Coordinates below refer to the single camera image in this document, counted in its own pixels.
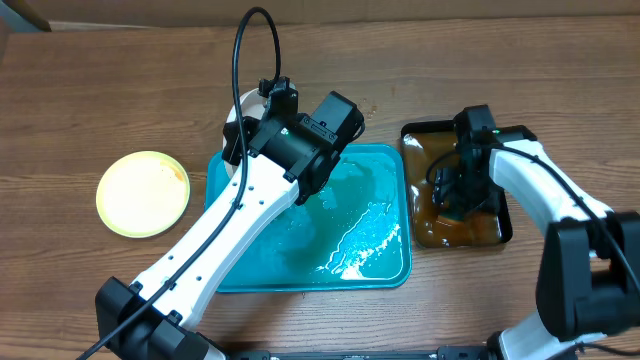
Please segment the white plate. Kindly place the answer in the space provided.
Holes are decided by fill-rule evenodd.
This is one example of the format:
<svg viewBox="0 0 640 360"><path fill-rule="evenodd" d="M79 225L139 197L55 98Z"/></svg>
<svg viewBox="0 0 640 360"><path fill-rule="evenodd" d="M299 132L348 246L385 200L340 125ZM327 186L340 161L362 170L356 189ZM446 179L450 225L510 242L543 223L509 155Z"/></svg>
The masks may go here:
<svg viewBox="0 0 640 360"><path fill-rule="evenodd" d="M263 97L259 94L259 89L255 88L240 97L250 158L267 158L282 171L280 178L289 183L292 179L286 170L285 142L291 130L286 122L295 118L298 97L297 89L290 83L285 83L284 87L278 85L271 96ZM223 134L222 151L223 163L229 176L241 166L242 148L237 125L236 109L232 108L225 123L227 133Z"/></svg>

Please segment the teal and yellow sponge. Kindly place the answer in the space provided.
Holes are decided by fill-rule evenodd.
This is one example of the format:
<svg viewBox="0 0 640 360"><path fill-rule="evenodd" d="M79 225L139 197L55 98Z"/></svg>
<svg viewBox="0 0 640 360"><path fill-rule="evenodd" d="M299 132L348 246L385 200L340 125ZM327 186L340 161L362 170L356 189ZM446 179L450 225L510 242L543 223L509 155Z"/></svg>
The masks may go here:
<svg viewBox="0 0 640 360"><path fill-rule="evenodd" d="M437 217L439 222L446 223L463 223L465 221L465 214L453 210L443 210Z"/></svg>

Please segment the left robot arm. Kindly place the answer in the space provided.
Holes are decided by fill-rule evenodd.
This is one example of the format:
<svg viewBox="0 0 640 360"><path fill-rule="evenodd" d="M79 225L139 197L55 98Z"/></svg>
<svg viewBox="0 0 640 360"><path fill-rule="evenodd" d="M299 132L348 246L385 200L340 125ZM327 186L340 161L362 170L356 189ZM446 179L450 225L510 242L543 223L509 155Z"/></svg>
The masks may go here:
<svg viewBox="0 0 640 360"><path fill-rule="evenodd" d="M235 102L224 126L232 178L214 203L130 285L110 278L95 298L102 346L120 359L226 359L196 332L222 280L257 236L329 179L364 130L355 103L332 91L312 114L298 110L286 77Z"/></svg>

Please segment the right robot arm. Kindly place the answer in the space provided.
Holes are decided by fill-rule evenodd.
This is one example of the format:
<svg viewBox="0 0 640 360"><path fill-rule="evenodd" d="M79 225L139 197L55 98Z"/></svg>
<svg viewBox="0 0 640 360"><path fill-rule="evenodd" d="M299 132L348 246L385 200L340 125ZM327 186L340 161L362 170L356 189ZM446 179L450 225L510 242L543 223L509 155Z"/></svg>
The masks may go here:
<svg viewBox="0 0 640 360"><path fill-rule="evenodd" d="M574 359L639 324L639 215L576 185L525 126L499 128L486 105L451 121L449 168L431 164L432 201L448 215L499 211L510 193L544 237L535 311L494 333L476 359Z"/></svg>

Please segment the yellow-green plate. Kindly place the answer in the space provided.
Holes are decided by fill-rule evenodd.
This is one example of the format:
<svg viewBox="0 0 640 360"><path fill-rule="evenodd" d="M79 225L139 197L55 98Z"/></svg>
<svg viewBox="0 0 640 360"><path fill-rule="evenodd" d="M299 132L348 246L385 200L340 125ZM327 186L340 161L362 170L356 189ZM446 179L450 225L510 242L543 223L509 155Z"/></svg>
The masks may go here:
<svg viewBox="0 0 640 360"><path fill-rule="evenodd" d="M188 173L177 160L157 151L139 151L105 171L96 190L96 209L112 232L148 238L182 217L190 193Z"/></svg>

